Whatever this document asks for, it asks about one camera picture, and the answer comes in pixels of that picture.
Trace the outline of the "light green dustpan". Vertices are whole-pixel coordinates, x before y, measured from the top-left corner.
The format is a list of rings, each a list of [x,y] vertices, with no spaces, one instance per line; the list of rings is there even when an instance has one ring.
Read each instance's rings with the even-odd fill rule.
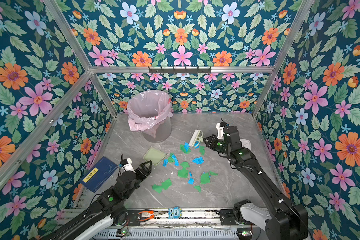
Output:
[[[150,147],[144,154],[143,159],[146,162],[151,161],[153,165],[157,166],[165,159],[166,155],[166,153]]]

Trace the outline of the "light green hand brush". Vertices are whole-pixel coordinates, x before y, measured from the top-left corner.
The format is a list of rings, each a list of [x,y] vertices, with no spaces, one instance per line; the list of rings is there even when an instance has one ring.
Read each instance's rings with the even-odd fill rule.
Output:
[[[198,148],[203,142],[203,138],[204,133],[201,130],[195,130],[189,142],[189,146],[195,149]]]

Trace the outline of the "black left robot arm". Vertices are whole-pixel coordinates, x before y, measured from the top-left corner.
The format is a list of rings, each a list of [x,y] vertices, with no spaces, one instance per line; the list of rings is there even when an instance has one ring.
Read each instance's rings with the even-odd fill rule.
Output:
[[[147,161],[117,177],[116,184],[92,201],[83,212],[68,223],[41,237],[42,240],[89,240],[97,233],[112,226],[127,213],[125,201],[151,174],[152,162]]]

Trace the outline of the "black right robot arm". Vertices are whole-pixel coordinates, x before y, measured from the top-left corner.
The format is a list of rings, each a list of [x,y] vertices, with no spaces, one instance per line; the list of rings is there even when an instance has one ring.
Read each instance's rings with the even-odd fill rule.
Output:
[[[250,148],[244,146],[237,127],[222,121],[217,129],[216,135],[203,138],[204,144],[245,176],[266,206],[263,210],[249,200],[238,202],[233,208],[235,221],[258,226],[270,240],[306,239],[309,236],[306,208],[295,204],[271,181]]]

